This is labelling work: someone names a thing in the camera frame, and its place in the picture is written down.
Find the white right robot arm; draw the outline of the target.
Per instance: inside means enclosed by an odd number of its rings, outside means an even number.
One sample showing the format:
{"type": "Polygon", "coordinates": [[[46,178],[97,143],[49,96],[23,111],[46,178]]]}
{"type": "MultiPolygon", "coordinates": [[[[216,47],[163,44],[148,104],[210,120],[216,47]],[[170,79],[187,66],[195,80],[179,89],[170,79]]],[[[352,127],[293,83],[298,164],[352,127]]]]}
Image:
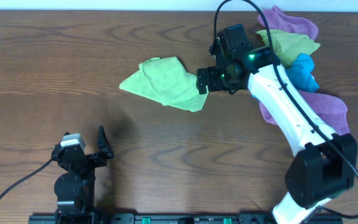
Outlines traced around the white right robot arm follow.
{"type": "Polygon", "coordinates": [[[269,47],[253,48],[243,25],[236,24],[217,34],[209,52],[216,66],[198,69],[199,93],[249,90],[278,124],[294,155],[285,174],[288,192],[272,211],[276,223],[301,223],[353,187],[355,139],[339,135],[312,110],[269,47]]]}

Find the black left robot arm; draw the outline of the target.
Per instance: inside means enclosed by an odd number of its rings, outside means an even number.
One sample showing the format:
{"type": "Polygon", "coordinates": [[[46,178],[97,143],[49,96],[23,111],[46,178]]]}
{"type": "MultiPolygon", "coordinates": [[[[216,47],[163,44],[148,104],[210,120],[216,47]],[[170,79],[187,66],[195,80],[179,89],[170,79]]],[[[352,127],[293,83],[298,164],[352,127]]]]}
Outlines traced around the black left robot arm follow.
{"type": "Polygon", "coordinates": [[[108,216],[94,206],[95,169],[114,157],[105,130],[99,127],[98,152],[85,154],[81,134],[65,133],[54,146],[51,159],[66,173],[55,182],[57,196],[55,223],[109,223],[108,216]]]}

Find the light green cloth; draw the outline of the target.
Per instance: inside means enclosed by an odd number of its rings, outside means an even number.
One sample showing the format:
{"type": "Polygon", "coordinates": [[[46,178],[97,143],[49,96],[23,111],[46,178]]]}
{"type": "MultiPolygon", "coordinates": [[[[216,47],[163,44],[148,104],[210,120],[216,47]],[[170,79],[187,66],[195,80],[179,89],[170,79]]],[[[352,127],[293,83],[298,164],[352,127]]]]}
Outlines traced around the light green cloth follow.
{"type": "Polygon", "coordinates": [[[199,94],[196,81],[196,75],[187,72],[177,57],[155,57],[140,63],[138,71],[119,88],[164,106],[197,112],[202,110],[207,94],[199,94]]]}

